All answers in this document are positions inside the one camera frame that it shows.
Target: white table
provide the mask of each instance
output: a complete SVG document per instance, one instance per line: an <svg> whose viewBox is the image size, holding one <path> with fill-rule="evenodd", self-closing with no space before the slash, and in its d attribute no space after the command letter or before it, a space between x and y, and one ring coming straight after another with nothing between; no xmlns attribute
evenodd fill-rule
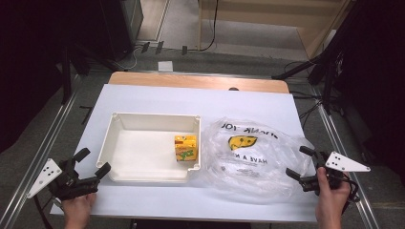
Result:
<svg viewBox="0 0 405 229"><path fill-rule="evenodd" d="M77 146L91 153L76 165L80 177L92 177L111 114L199 115L202 129L224 116L264 123L288 135L303 136L291 94L111 85L104 86ZM185 184L118 183L106 176L98 186L92 214L137 219L228 221L316 221L317 197L298 192L289 200L249 202L193 179ZM63 214L53 207L52 214Z"/></svg>

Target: clear plastic bag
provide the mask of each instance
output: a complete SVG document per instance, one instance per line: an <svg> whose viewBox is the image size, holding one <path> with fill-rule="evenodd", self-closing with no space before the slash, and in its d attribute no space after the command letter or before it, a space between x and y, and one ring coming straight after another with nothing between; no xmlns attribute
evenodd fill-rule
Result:
<svg viewBox="0 0 405 229"><path fill-rule="evenodd" d="M286 168L303 175L310 157L299 148L313 149L303 137L226 117L208 126L202 136L205 180L221 190L261 198L290 197L300 186L286 175Z"/></svg>

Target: black cable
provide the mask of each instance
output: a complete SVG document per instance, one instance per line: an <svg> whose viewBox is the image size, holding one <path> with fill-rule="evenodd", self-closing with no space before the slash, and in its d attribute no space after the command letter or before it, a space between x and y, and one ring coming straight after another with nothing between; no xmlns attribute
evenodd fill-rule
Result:
<svg viewBox="0 0 405 229"><path fill-rule="evenodd" d="M286 64L286 66L284 66L284 73L287 73L287 67L289 65L291 65L291 64L304 64L304 63L306 63L306 61L292 61L292 62L289 62L289 63Z"/></svg>
<svg viewBox="0 0 405 229"><path fill-rule="evenodd" d="M53 198L53 197L50 197L50 198L48 199L48 201L44 204L44 206L42 206L41 210L44 210L44 209L48 206L48 204L51 202L52 198Z"/></svg>
<svg viewBox="0 0 405 229"><path fill-rule="evenodd" d="M219 0L217 0L217 5L215 6L215 15L214 15L214 36L212 37L211 44L209 44L209 46L208 46L207 48L203 49L203 50L189 50L189 51L204 52L204 51L208 50L209 48L211 48L212 44L214 44L214 40L215 40L215 26L217 25L218 2L219 2Z"/></svg>
<svg viewBox="0 0 405 229"><path fill-rule="evenodd" d="M318 101L313 107L311 107L309 110L307 110L306 112L300 114L300 119L305 118L304 123L302 125L302 128L304 129L305 124L307 123L307 120L309 118L309 115L316 110L316 108L318 108L320 105L322 104L322 100Z"/></svg>
<svg viewBox="0 0 405 229"><path fill-rule="evenodd" d="M294 99L322 99L322 96L320 95L312 95L312 94L305 94L302 92L297 92L297 91L289 91L292 94L292 97Z"/></svg>
<svg viewBox="0 0 405 229"><path fill-rule="evenodd" d="M360 200L360 198L357 196L358 184L356 182L352 181L347 175L343 174L343 176L345 178L335 177L333 175L330 175L330 177L332 177L332 178L338 179L343 182L348 182L351 187L351 193L349 194L349 200L351 202L358 202Z"/></svg>
<svg viewBox="0 0 405 229"><path fill-rule="evenodd" d="M38 196L33 196L33 201L35 202L36 209L38 209L39 215L41 215L42 221L45 224L46 229L53 229L51 224L48 222L47 218L45 217L44 212L41 209L41 204L39 203Z"/></svg>

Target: white bracket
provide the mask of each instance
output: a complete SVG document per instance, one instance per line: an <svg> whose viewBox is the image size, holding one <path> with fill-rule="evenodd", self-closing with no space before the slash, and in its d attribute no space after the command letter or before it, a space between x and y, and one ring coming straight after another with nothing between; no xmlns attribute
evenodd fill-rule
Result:
<svg viewBox="0 0 405 229"><path fill-rule="evenodd" d="M341 172L369 172L371 170L370 167L362 165L348 157L342 156L335 151L330 153L326 166Z"/></svg>
<svg viewBox="0 0 405 229"><path fill-rule="evenodd" d="M57 164L52 159L48 158L47 163L41 170L41 173L39 174L32 188L27 193L27 198L32 198L33 196L35 196L37 193L39 193L39 191L41 191L49 183L56 179L61 173L62 170L59 168L59 166L57 166Z"/></svg>

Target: gray floor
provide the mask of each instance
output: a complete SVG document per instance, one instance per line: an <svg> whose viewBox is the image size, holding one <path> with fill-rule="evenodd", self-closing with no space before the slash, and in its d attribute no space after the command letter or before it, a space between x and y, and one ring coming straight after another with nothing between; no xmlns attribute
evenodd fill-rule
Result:
<svg viewBox="0 0 405 229"><path fill-rule="evenodd" d="M159 61L172 61L175 72L187 73L225 73L243 74L255 78L268 78L270 75L282 73L289 60L268 59L263 57L246 57L218 53L190 53L182 56L180 51L163 50L155 55L153 48L144 54L137 53L138 64L136 71L156 71ZM129 64L131 57L122 61ZM83 77L75 104L66 119L62 130L56 139L50 157L58 161L70 156L80 140L85 125L81 122L87 111L79 106L94 106L98 93L104 83L108 82L110 72L97 64L93 65L89 76ZM299 73L295 79L288 80L291 91L309 94L309 85L305 81L307 73ZM0 154L0 212L3 213L13 191L25 174L33 155L50 127L53 118L60 107L61 92L55 94L40 114L31 122L17 143L6 152ZM311 99L297 99L298 113L307 111L314 105ZM350 127L345 118L339 113L332 113L336 128L342 137L345 147L356 157L360 158L360 151ZM306 137L317 149L331 151L332 146L319 113L313 112L304 128ZM381 228L404 228L405 188L400 184L398 176L385 166L372 166L368 174L358 174L365 192L372 203L372 207ZM47 191L40 193L44 203L49 197ZM60 216L48 215L51 224L58 228L63 224ZM88 228L128 228L129 219L101 219L92 218ZM344 228L365 228L355 204L352 204L343 217ZM267 223L252 223L252 228L268 228ZM27 200L14 224L14 228L43 228L40 217L34 208L33 201ZM273 223L272 228L316 228L313 223L285 224Z"/></svg>
<svg viewBox="0 0 405 229"><path fill-rule="evenodd" d="M164 47L180 50L182 46L197 49L199 7L196 0L170 0L159 41ZM213 36L213 20L202 21L202 49ZM306 60L296 28L217 21L215 42L209 49L214 53Z"/></svg>

